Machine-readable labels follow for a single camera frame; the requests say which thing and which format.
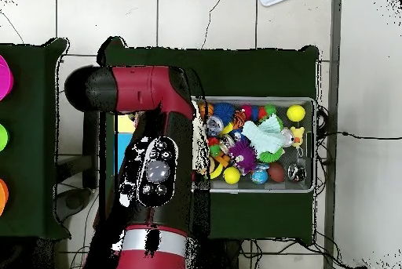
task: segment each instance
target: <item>metal frame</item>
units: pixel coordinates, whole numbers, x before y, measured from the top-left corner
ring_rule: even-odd
[[[330,53],[330,83],[328,91],[328,132],[338,131],[338,83],[339,56],[341,45],[341,0],[332,0],[331,20],[331,53]],[[337,136],[327,138],[327,149],[331,154],[331,162],[327,165],[327,193],[325,197],[324,248],[331,256],[334,255],[334,210],[335,210],[335,176],[336,176],[336,145]],[[323,269],[333,269],[333,260],[328,258],[323,263]]]

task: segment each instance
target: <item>blue toy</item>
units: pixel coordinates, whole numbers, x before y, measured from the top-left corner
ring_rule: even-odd
[[[256,170],[251,173],[251,181],[262,185],[268,180],[268,173],[265,170]]]

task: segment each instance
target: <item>plastic bin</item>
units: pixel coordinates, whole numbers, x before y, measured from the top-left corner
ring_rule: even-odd
[[[202,101],[196,97],[192,98],[197,103]],[[229,185],[223,180],[223,173],[210,182],[210,191],[213,193],[308,193],[316,186],[316,101],[311,98],[304,97],[233,97],[233,96],[207,96],[206,101],[211,104],[226,102],[232,104],[236,108],[240,108],[244,104],[263,106],[272,104],[276,106],[277,115],[283,122],[283,126],[290,128],[304,127],[305,134],[303,136],[303,144],[301,149],[302,156],[298,153],[296,147],[284,148],[286,153],[283,154],[279,162],[285,170],[285,181],[283,183],[275,183],[268,180],[265,184],[257,185],[250,179],[250,174],[241,176],[240,181],[235,185]],[[299,122],[291,122],[287,118],[287,109],[289,106],[299,104],[305,109],[305,117]],[[287,169],[291,164],[298,164],[305,167],[306,178],[298,183],[289,180]]]

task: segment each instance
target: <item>toy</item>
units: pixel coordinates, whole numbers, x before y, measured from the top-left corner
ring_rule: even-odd
[[[0,55],[0,100],[6,97],[13,88],[13,73],[9,69],[9,65]]]
[[[219,141],[219,147],[224,152],[224,154],[228,154],[229,148],[234,145],[235,141],[228,134],[223,135],[221,141]]]
[[[223,131],[223,121],[216,115],[211,115],[206,120],[206,134],[208,136],[218,136]]]
[[[300,122],[305,117],[305,109],[302,105],[292,105],[286,114],[292,122]]]
[[[285,144],[283,145],[285,148],[286,147],[290,147],[293,142],[294,142],[294,135],[293,132],[290,131],[289,129],[283,129],[281,134],[284,136],[285,138]]]
[[[269,164],[268,169],[269,178],[277,183],[282,183],[285,181],[285,170],[282,164],[279,162],[273,162]]]
[[[221,135],[228,134],[228,133],[231,132],[232,130],[233,130],[233,123],[230,122],[229,124],[227,124],[226,127],[223,128],[223,130],[222,130],[222,132],[221,132]]]
[[[238,141],[233,147],[230,147],[229,156],[234,159],[235,167],[240,169],[243,175],[255,168],[255,150],[245,141]]]
[[[212,173],[210,173],[210,178],[215,179],[216,177],[221,175],[222,171],[223,171],[223,165],[219,164],[217,168]]]
[[[242,129],[234,129],[230,132],[230,135],[235,141],[247,141],[247,138],[242,134]]]
[[[0,151],[5,148],[8,142],[9,134],[7,133],[7,129],[5,129],[2,124],[0,124]]]
[[[9,199],[9,189],[5,184],[5,181],[0,179],[0,216],[3,214],[5,204]]]
[[[251,105],[243,105],[241,111],[246,116],[246,121],[251,120],[251,113],[252,113]]]
[[[280,156],[282,156],[284,153],[285,150],[283,148],[280,148],[277,152],[275,152],[275,154],[271,154],[270,152],[264,151],[263,153],[259,154],[258,159],[264,163],[272,163],[280,159]]]
[[[222,151],[218,156],[216,156],[214,158],[215,158],[215,161],[221,163],[224,168],[226,168],[229,165],[230,157],[225,155],[225,154],[223,154]]]
[[[256,170],[251,173],[251,181],[262,185],[268,180],[268,173],[265,170]]]
[[[240,180],[240,171],[231,166],[223,172],[223,179],[226,183],[234,185]]]
[[[272,104],[267,104],[265,105],[265,111],[267,112],[267,115],[271,117],[273,114],[276,113],[276,107]]]
[[[277,115],[272,115],[264,120],[258,128],[266,133],[280,133],[281,122]]]
[[[214,106],[214,115],[223,121],[224,127],[233,120],[234,114],[235,108],[229,103],[217,103]]]
[[[294,142],[292,144],[293,147],[300,147],[303,143],[303,134],[305,133],[305,128],[301,127],[300,129],[296,129],[295,127],[291,127],[291,132],[294,136]]]
[[[285,144],[285,139],[280,133],[266,133],[260,130],[253,122],[246,122],[242,134],[251,141],[251,146],[256,150],[257,156],[267,151],[276,153]]]
[[[287,176],[289,180],[295,183],[303,181],[305,179],[305,168],[297,164],[291,164],[287,169]]]
[[[246,122],[246,114],[242,111],[236,111],[233,119],[233,129],[239,129],[244,126]]]
[[[249,120],[251,120],[252,122],[256,122],[258,120],[258,107],[256,106],[252,106],[251,107],[251,117]]]
[[[205,103],[201,103],[198,106],[199,115],[203,120],[205,119],[205,109],[206,109],[205,106],[206,106]],[[214,105],[208,103],[208,116],[213,114],[214,114]]]
[[[258,108],[258,121],[263,122],[266,120],[268,117],[267,111],[265,110],[265,107],[259,107]]]

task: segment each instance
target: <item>rubber duck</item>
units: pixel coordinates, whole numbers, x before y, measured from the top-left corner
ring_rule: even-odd
[[[294,142],[292,144],[293,147],[300,147],[303,143],[303,134],[305,133],[305,128],[301,127],[300,129],[296,129],[295,127],[291,127],[291,131],[294,136]]]

